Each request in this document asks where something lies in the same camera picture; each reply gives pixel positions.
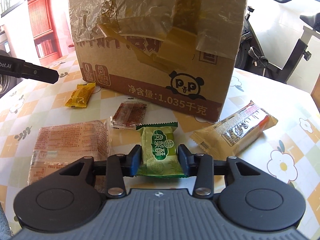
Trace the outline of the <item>orange beige snack bar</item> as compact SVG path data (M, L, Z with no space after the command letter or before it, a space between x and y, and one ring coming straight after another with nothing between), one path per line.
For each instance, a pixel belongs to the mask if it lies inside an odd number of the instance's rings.
M278 120L253 101L212 126L199 129L190 136L197 145L214 159L236 156Z

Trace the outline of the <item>green pastry packet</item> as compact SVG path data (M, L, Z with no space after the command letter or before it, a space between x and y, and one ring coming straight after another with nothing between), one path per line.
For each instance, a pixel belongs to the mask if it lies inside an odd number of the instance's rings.
M178 161L174 131L177 122L145 124L136 127L140 133L142 164L137 174L147 177L184 177Z

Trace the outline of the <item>printed room backdrop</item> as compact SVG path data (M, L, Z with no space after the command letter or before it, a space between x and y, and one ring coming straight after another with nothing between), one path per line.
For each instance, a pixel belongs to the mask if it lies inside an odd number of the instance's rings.
M71 53L69 0L27 0L37 57L43 66Z

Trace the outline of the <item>dried meat clear packet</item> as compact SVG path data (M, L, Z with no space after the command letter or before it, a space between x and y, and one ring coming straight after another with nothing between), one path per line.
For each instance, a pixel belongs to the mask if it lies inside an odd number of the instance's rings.
M144 122L148 103L135 98L123 101L114 116L112 126L117 129L136 129Z

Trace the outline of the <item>orange wafer packet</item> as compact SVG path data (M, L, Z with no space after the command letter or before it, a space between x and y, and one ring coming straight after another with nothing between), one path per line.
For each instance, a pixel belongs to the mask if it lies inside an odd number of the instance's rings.
M30 162L30 185L84 157L106 160L113 153L110 139L111 120L42 127Z

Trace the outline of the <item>small yellow candy packet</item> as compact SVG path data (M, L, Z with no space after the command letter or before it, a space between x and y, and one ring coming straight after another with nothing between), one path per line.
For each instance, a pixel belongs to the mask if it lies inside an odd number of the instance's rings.
M95 89L95 82L78 84L71 97L65 103L66 107L86 108L89 98Z

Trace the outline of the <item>black exercise bike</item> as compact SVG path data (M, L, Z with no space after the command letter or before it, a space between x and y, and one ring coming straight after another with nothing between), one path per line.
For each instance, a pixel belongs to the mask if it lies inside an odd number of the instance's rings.
M235 67L287 83L300 63L319 55L308 51L319 38L319 0L251 0Z

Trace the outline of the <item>brown cardboard box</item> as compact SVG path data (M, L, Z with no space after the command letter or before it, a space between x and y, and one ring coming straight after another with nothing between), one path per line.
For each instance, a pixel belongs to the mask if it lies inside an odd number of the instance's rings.
M247 0L69 0L82 77L217 121L246 5Z

